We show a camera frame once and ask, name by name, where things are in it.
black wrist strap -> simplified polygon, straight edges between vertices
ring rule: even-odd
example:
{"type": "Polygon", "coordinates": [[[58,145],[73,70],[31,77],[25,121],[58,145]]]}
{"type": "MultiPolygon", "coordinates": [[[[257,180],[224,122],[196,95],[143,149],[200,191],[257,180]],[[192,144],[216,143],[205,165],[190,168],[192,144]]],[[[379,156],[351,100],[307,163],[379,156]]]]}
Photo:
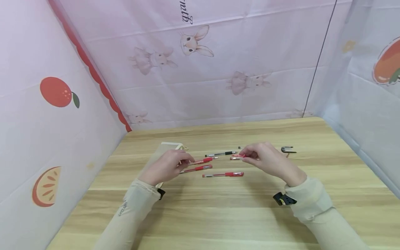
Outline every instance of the black wrist strap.
{"type": "Polygon", "coordinates": [[[282,194],[281,192],[275,194],[273,198],[278,203],[279,206],[292,205],[297,203],[297,200],[287,196],[286,194],[282,194]]]}
{"type": "Polygon", "coordinates": [[[161,188],[157,188],[157,192],[159,192],[160,193],[160,198],[158,199],[158,200],[161,200],[162,199],[162,197],[165,195],[165,191],[164,190],[162,190],[161,188]]]}

table surface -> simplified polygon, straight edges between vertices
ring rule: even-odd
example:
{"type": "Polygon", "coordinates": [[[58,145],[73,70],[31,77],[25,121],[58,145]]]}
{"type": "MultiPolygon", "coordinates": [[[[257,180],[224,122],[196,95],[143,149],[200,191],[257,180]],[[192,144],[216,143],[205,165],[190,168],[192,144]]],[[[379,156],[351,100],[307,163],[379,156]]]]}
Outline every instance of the table surface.
{"type": "MultiPolygon", "coordinates": [[[[400,250],[400,201],[321,118],[217,124],[125,136],[48,249],[91,249],[130,183],[160,142],[181,142],[196,159],[253,142],[294,146],[290,159],[320,179],[334,205],[372,249],[400,250]]],[[[272,195],[284,183],[222,156],[213,169],[164,183],[164,198],[142,223],[132,249],[319,249],[314,236],[272,195]],[[243,177],[202,174],[245,172],[243,177]]]]}

bunny print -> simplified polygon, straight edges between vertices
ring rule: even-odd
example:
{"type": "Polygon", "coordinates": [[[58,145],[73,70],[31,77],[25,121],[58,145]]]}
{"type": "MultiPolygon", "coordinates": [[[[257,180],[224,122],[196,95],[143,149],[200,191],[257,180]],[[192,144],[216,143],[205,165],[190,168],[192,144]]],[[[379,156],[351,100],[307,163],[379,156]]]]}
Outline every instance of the bunny print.
{"type": "Polygon", "coordinates": [[[226,89],[232,90],[232,93],[237,96],[245,89],[255,90],[260,86],[267,87],[270,85],[270,83],[264,81],[264,79],[267,78],[270,74],[271,73],[258,76],[247,76],[239,71],[235,71],[232,79],[227,80],[227,82],[230,83],[231,86],[226,87],[226,89]]]}
{"type": "Polygon", "coordinates": [[[151,121],[143,119],[144,117],[147,116],[147,112],[141,112],[140,114],[137,115],[125,114],[125,116],[128,117],[129,125],[131,126],[134,124],[151,123],[151,121]]]}
{"type": "Polygon", "coordinates": [[[209,48],[198,44],[198,41],[206,37],[209,29],[210,27],[205,25],[199,28],[194,36],[183,34],[180,39],[180,47],[183,53],[189,56],[193,52],[198,52],[200,55],[213,57],[214,53],[209,48]]]}
{"type": "Polygon", "coordinates": [[[173,48],[167,48],[164,53],[154,52],[151,54],[135,47],[133,50],[134,56],[130,56],[128,59],[136,62],[133,68],[138,68],[142,74],[147,75],[154,67],[161,68],[162,66],[168,65],[172,68],[176,68],[177,65],[167,58],[173,51],[173,48]]]}

beige sleeve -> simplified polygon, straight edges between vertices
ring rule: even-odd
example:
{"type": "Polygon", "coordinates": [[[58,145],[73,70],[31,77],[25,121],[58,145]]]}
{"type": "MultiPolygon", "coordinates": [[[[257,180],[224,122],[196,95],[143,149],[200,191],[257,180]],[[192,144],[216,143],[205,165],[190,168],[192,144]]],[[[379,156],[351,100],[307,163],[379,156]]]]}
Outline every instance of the beige sleeve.
{"type": "Polygon", "coordinates": [[[100,236],[94,250],[130,250],[140,223],[160,199],[160,193],[151,185],[134,180],[124,201],[100,236]]]}
{"type": "Polygon", "coordinates": [[[367,250],[370,249],[333,207],[324,185],[317,179],[307,180],[290,188],[286,194],[297,200],[291,205],[294,216],[314,234],[322,250],[367,250]]]}

red scalloped trim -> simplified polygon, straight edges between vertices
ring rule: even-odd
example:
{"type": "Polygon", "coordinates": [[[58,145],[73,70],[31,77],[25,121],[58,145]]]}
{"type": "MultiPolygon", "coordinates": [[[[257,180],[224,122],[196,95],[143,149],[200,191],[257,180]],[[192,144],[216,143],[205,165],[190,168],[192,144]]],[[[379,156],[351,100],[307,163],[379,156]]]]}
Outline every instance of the red scalloped trim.
{"type": "Polygon", "coordinates": [[[76,50],[78,51],[78,54],[79,54],[80,58],[89,67],[89,72],[92,75],[92,78],[100,85],[101,92],[109,100],[111,108],[118,114],[118,118],[125,125],[126,131],[127,132],[132,131],[132,129],[130,128],[128,122],[126,121],[125,117],[123,116],[120,108],[117,106],[117,103],[112,98],[110,92],[106,88],[106,85],[104,84],[104,82],[101,80],[99,74],[94,69],[93,64],[91,63],[91,61],[89,60],[89,58],[86,55],[85,51],[83,50],[82,46],[78,42],[78,39],[76,38],[76,36],[75,36],[74,32],[72,31],[71,27],[68,25],[67,20],[62,15],[62,12],[60,11],[59,7],[57,6],[57,4],[55,3],[54,0],[48,0],[48,2],[50,4],[50,7],[53,9],[56,17],[60,20],[62,26],[64,27],[64,30],[65,30],[68,38],[76,46],[76,50]]]}

